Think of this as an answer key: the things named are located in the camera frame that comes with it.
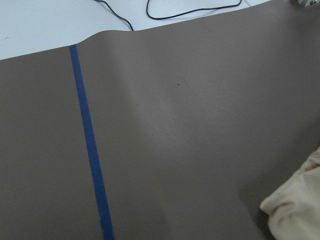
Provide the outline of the yellow long-sleeve printed shirt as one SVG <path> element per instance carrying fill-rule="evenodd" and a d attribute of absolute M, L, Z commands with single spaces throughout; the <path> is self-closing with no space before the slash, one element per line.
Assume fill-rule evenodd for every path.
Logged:
<path fill-rule="evenodd" d="M 260 204 L 277 240 L 320 238 L 320 150 Z"/>

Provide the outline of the brown table mat blue grid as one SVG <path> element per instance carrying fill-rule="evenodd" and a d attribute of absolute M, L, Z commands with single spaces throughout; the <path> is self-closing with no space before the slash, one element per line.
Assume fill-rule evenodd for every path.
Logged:
<path fill-rule="evenodd" d="M 133 31 L 92 0 L 0 3 L 3 240 L 271 240 L 320 144 L 320 8 Z"/>

